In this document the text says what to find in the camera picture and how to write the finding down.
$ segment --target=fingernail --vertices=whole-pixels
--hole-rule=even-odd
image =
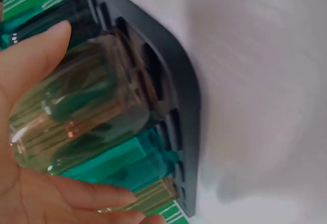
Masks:
[[[65,25],[67,25],[67,23],[69,23],[67,20],[61,21],[61,22],[57,23],[56,25],[53,25],[51,28],[49,28],[48,31],[49,32],[60,31]]]

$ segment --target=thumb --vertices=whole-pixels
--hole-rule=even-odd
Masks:
[[[62,60],[70,34],[70,24],[64,21],[0,53],[0,194],[18,175],[9,153],[10,111],[25,92]]]
[[[0,106],[16,101],[47,76],[64,57],[71,35],[68,21],[0,53]]]

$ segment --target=white backdrop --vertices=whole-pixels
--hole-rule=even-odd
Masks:
[[[200,224],[327,222],[327,0],[133,0],[203,94]]]

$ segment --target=teal bottle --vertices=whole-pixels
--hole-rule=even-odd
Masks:
[[[156,129],[151,128],[61,175],[136,192],[173,173],[177,162],[177,153],[167,151]]]

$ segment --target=black plastic tray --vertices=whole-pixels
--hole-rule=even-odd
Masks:
[[[159,99],[169,99],[170,112],[157,125],[167,147],[180,162],[172,176],[178,202],[187,216],[195,214],[200,131],[200,91],[191,62],[177,39],[130,0],[87,0],[103,30],[116,27],[147,65]]]

